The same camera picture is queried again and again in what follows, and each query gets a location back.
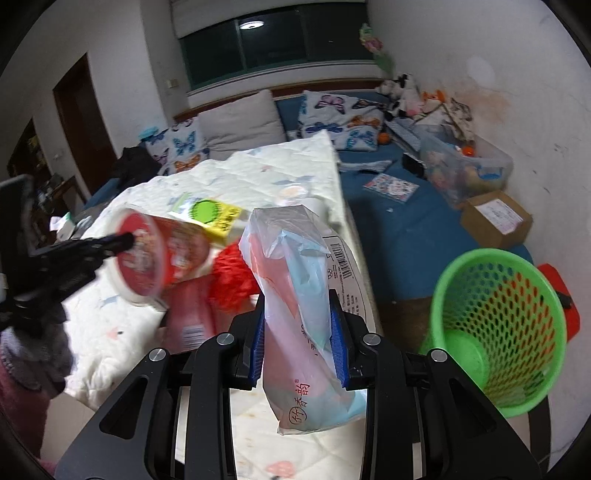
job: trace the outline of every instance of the black bag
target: black bag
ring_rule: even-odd
[[[154,178],[160,169],[160,164],[155,161],[143,147],[124,148],[121,158],[113,163],[111,176],[119,178],[119,191],[139,185]]]

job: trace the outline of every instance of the headboard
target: headboard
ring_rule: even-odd
[[[273,94],[273,98],[279,99],[282,97],[299,95],[304,90],[311,90],[313,92],[334,92],[336,90],[372,90],[383,82],[382,79],[330,79],[330,80],[317,80],[315,82],[305,83],[293,83],[291,85],[281,85],[277,87],[270,87]],[[252,92],[241,93],[240,95],[231,96],[214,102],[209,102],[204,105],[200,105],[189,110],[185,110],[174,116],[176,122],[181,122],[196,116],[198,113],[206,110],[211,110],[225,103],[233,102],[239,98],[243,98],[253,93],[257,93],[259,90]]]

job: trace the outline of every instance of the black device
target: black device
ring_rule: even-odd
[[[20,175],[0,184],[0,268],[5,297],[0,330],[15,326],[40,336],[41,319],[53,305],[96,278],[103,261],[134,244],[131,233],[70,240],[33,250],[30,239],[33,178]]]
[[[367,389],[362,480],[412,479],[417,409],[423,478],[533,480],[540,470],[499,411],[445,351],[402,353],[329,293],[345,344],[348,390]],[[232,480],[236,478],[229,389],[256,386],[264,298],[228,333],[198,350],[152,350],[80,432],[57,465],[57,480]],[[191,387],[185,464],[174,460],[180,388]]]
[[[402,154],[402,167],[420,179],[427,179],[425,164],[408,153]]]

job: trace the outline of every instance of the cardboard box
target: cardboard box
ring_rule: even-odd
[[[497,190],[468,199],[460,223],[481,247],[508,249],[525,241],[533,218]]]

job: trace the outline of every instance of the pillow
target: pillow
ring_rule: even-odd
[[[346,95],[304,91],[298,122],[303,138],[326,130],[337,150],[376,151],[384,105]]]
[[[197,117],[179,122],[170,127],[166,133],[168,145],[168,161],[190,163],[192,158],[205,149]]]
[[[191,168],[193,168],[195,165],[202,162],[203,160],[207,160],[208,158],[209,149],[204,148],[196,153],[193,153],[193,155],[187,161],[169,160],[160,169],[158,175],[164,175],[167,177],[180,171],[191,170]]]
[[[168,138],[166,136],[167,132],[168,128],[162,130],[158,135],[148,137],[144,142],[148,153],[161,165],[165,165],[168,161],[168,152],[170,149],[168,147]]]
[[[270,90],[199,114],[210,158],[226,160],[234,152],[285,142],[285,131]]]

